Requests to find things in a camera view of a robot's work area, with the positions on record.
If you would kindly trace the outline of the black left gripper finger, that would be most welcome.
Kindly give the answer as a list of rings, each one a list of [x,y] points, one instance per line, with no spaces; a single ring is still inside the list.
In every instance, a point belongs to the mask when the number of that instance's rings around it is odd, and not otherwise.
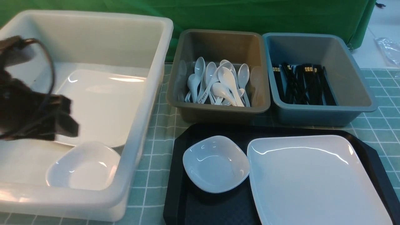
[[[71,113],[72,101],[64,95],[52,95],[50,97],[50,109],[61,110],[64,113]]]
[[[54,133],[66,137],[79,136],[79,124],[69,114],[58,113],[55,115]]]

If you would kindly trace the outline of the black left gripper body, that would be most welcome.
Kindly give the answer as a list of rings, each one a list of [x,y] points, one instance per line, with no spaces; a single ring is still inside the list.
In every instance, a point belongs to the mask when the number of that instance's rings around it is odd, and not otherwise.
[[[56,96],[33,91],[23,81],[1,70],[1,140],[56,137]]]

